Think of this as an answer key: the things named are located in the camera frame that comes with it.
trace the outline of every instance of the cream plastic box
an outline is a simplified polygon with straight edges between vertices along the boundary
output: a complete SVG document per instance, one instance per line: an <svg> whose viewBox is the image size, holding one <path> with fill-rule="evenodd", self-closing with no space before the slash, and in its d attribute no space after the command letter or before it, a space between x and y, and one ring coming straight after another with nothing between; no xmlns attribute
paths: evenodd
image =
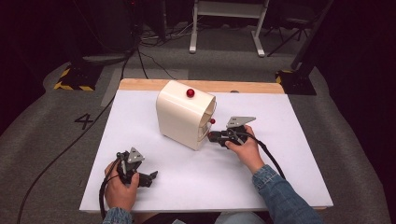
<svg viewBox="0 0 396 224"><path fill-rule="evenodd" d="M177 81L169 81L156 102L161 134L198 150L210 130L216 97Z"/></svg>

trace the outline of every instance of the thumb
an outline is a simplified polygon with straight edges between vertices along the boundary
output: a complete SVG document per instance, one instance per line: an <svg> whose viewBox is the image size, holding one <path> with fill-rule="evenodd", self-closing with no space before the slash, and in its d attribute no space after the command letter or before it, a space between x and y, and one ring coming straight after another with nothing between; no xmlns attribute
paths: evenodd
<svg viewBox="0 0 396 224"><path fill-rule="evenodd" d="M135 174L131 177L131 185L130 185L130 188L132 188L132 189L137 189L138 186L139 186L139 173L135 173Z"/></svg>

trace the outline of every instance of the chair leg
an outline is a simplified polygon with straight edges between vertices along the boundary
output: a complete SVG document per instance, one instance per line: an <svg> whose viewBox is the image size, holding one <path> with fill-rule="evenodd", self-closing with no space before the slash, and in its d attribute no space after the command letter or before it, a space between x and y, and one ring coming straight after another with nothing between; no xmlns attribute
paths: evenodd
<svg viewBox="0 0 396 224"><path fill-rule="evenodd" d="M260 17L259 21L257 23L256 31L252 31L252 37L253 37L253 42L254 45L256 46L257 54L259 57L264 57L264 49L262 48L262 42L259 39L260 35L260 30L262 29L262 22L264 21L265 18L265 13L267 12L267 5L268 5L268 0L265 1L264 5L262 6L262 10L260 12Z"/></svg>
<svg viewBox="0 0 396 224"><path fill-rule="evenodd" d="M270 57L275 51L277 51L278 49L282 48L282 46L284 46L286 43L288 43L289 40L291 40L292 38L294 38L295 35L299 34L300 30L295 32L293 35L291 35L289 38L287 38L285 41L282 42L282 44L280 44L276 49L273 49L268 55L267 57Z"/></svg>
<svg viewBox="0 0 396 224"><path fill-rule="evenodd" d="M190 53L195 53L197 50L197 22L198 22L198 0L194 3L194 15L192 23L192 33L190 41Z"/></svg>

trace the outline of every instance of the human hand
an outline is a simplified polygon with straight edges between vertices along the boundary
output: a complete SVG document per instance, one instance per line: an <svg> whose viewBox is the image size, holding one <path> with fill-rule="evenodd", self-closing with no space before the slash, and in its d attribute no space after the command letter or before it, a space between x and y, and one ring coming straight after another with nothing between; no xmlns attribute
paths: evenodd
<svg viewBox="0 0 396 224"><path fill-rule="evenodd" d="M254 136L254 132L250 126L245 125L247 133ZM259 153L257 142L249 137L244 145L238 146L230 141L225 142L225 146L238 155L239 160L244 163L252 174L256 173L264 166L264 161Z"/></svg>
<svg viewBox="0 0 396 224"><path fill-rule="evenodd" d="M105 169L105 175L110 171L110 167L113 164L111 162ZM139 173L136 173L131 178L131 185L129 187L122 184L117 172L117 165L111 171L110 179L107 183L105 190L105 198L109 208L119 207L128 212L132 210L134 206L134 201L136 201L137 186L139 186Z"/></svg>

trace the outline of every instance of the person's right hand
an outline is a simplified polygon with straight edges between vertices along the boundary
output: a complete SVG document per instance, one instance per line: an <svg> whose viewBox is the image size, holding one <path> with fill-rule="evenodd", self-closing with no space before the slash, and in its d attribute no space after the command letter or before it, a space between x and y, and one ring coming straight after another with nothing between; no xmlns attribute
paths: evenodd
<svg viewBox="0 0 396 224"><path fill-rule="evenodd" d="M250 126L245 125L245 129L247 133L254 136L254 132ZM251 137L249 137L242 146L238 146L230 141L225 142L225 145L238 155L239 160L247 166L252 174L255 174L264 166L265 163L260 156L259 146Z"/></svg>

